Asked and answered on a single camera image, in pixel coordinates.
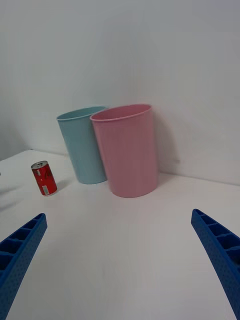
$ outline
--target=can lid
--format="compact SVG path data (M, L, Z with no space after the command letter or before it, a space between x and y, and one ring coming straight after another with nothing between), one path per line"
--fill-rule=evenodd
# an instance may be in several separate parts
M39 169L39 168L42 168L42 167L45 167L45 165L47 165L48 162L47 161L38 161L36 163L34 163L33 165L31 165L31 168L32 169Z

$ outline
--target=bucket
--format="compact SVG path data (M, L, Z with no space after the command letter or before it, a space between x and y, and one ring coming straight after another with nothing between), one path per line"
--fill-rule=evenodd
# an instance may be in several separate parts
M143 196L158 184L152 107L133 104L90 117L109 187L124 198Z
M106 175L90 116L104 106L64 113L56 119L61 129L76 177L82 184L98 184Z

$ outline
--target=soda can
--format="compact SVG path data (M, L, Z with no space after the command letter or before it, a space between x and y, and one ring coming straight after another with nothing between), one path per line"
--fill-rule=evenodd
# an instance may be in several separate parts
M43 196L50 196L57 191L57 185L47 161L34 163L31 165L31 170Z

